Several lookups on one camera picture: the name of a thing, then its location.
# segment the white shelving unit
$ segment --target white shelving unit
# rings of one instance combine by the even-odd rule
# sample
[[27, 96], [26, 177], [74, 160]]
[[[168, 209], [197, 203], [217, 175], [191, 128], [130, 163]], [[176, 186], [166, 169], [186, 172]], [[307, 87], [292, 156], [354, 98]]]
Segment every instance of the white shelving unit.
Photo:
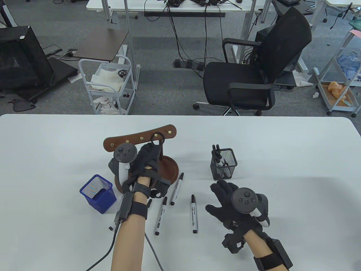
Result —
[[[96, 106], [93, 102], [94, 97], [93, 96], [105, 96], [110, 98], [110, 100], [114, 100], [117, 102], [119, 109], [121, 108], [121, 104], [125, 104], [127, 103], [127, 107], [123, 108], [126, 110], [125, 115], [128, 115], [129, 113], [129, 109], [133, 103], [134, 97], [135, 97], [135, 86], [134, 86], [134, 80], [133, 80], [133, 74], [132, 74], [132, 65], [131, 65], [131, 61], [129, 60], [129, 58], [127, 58], [126, 56], [123, 55], [116, 55], [116, 57], [118, 57], [118, 63], [112, 63], [112, 62], [108, 62], [108, 61], [103, 61], [103, 60], [94, 60], [94, 59], [80, 59], [79, 60], [79, 70], [80, 73], [82, 75], [83, 78], [83, 82], [85, 85], [85, 88], [87, 90], [89, 99], [90, 99], [90, 104], [93, 107], [94, 113], [99, 115], [100, 114], [100, 109], [101, 106]], [[98, 62], [100, 63], [97, 71], [95, 72], [94, 75], [99, 75], [100, 71], [106, 70], [106, 71], [120, 71], [120, 70], [126, 70], [126, 76], [123, 77], [124, 79], [124, 83], [121, 87], [120, 90], [116, 90], [114, 89], [113, 86], [106, 84], [106, 82], [104, 84], [102, 83], [94, 83], [94, 82], [89, 82], [86, 79], [86, 75], [83, 71], [83, 67], [82, 64], [83, 62]], [[131, 89], [126, 89], [126, 85], [128, 83], [130, 79], [131, 82]], [[102, 86], [102, 87], [108, 87], [110, 89], [113, 90], [113, 92], [108, 92], [108, 91], [101, 91], [101, 90], [94, 90], [91, 88], [91, 85], [93, 86]], [[123, 97], [123, 93], [124, 91], [126, 91], [126, 93], [129, 93], [129, 97]]]
[[[361, 71], [361, 65], [358, 68], [358, 71], [356, 72], [355, 76], [351, 80], [349, 80], [342, 71], [339, 63], [337, 62], [337, 58], [341, 55], [343, 51], [359, 52], [359, 56], [361, 56], [361, 50], [359, 48], [346, 47], [353, 37], [354, 34], [349, 31], [345, 36], [345, 38], [343, 39], [341, 46], [337, 49], [336, 53], [333, 55], [333, 57], [330, 59], [330, 61], [327, 63], [327, 65], [324, 67], [321, 73], [317, 68], [313, 68], [313, 71], [317, 78], [317, 88], [319, 89], [322, 98], [324, 99], [325, 104], [329, 109], [327, 115], [331, 115], [333, 110], [337, 110], [344, 112], [353, 112], [351, 116], [356, 117], [357, 112], [360, 110], [360, 105], [356, 97], [354, 96], [352, 90], [349, 89], [349, 87], [361, 86], [361, 82], [355, 81], [355, 78], [357, 77], [358, 73], [360, 73]], [[343, 78], [343, 81], [338, 83], [342, 84], [343, 86], [346, 86], [345, 90], [342, 92], [339, 98], [334, 97], [334, 95], [332, 95], [332, 93], [328, 90], [328, 85], [330, 84], [330, 81], [324, 81], [324, 77], [329, 71], [331, 66], [335, 67], [337, 73], [341, 75]], [[341, 98], [343, 96], [346, 97], [345, 102], [341, 101]]]

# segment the forearm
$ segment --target forearm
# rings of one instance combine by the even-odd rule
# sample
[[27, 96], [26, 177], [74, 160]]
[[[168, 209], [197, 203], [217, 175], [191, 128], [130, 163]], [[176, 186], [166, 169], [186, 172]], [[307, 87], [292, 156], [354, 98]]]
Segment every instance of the forearm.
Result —
[[[262, 258], [264, 256], [272, 254], [272, 250], [268, 247], [265, 240], [260, 238], [254, 231], [249, 231], [244, 235], [249, 248], [252, 250], [255, 258]], [[287, 271], [287, 268], [282, 264], [269, 271]]]
[[[148, 177], [139, 177], [138, 183], [149, 186]], [[147, 197], [135, 192], [133, 201], [147, 204]], [[141, 271], [144, 249], [145, 218], [132, 214], [121, 224], [113, 251], [111, 271]]]

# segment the orange cloth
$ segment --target orange cloth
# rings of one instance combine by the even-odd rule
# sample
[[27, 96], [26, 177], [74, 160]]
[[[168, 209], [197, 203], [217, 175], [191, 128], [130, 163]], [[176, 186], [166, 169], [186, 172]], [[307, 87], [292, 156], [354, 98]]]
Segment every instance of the orange cloth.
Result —
[[[345, 90], [346, 86], [342, 86], [338, 84], [335, 81], [332, 81], [329, 84], [328, 90], [332, 92], [332, 95], [334, 95], [336, 98], [339, 98], [342, 92]], [[343, 96], [340, 101], [344, 101], [346, 99], [346, 96]]]

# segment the blue cloth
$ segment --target blue cloth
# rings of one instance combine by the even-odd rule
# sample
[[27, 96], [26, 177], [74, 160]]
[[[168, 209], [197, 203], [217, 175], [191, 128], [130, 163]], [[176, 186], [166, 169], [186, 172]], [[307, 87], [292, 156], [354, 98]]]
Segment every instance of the blue cloth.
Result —
[[341, 55], [338, 60], [343, 73], [346, 75], [346, 78], [351, 80], [357, 73], [360, 67], [360, 61], [355, 55]]

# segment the mesh pen holder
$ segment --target mesh pen holder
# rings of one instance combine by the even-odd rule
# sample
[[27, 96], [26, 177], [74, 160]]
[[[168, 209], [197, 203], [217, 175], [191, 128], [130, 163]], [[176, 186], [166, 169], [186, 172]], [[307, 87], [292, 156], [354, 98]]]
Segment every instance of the mesh pen holder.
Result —
[[81, 189], [80, 193], [87, 199], [89, 205], [104, 214], [117, 200], [113, 184], [100, 175], [94, 175]]
[[237, 166], [237, 160], [232, 149], [220, 149], [221, 156], [226, 161], [226, 164], [219, 166], [215, 161], [214, 153], [212, 151], [212, 160], [210, 162], [210, 170], [212, 171], [213, 180], [229, 180], [232, 178], [234, 168]]

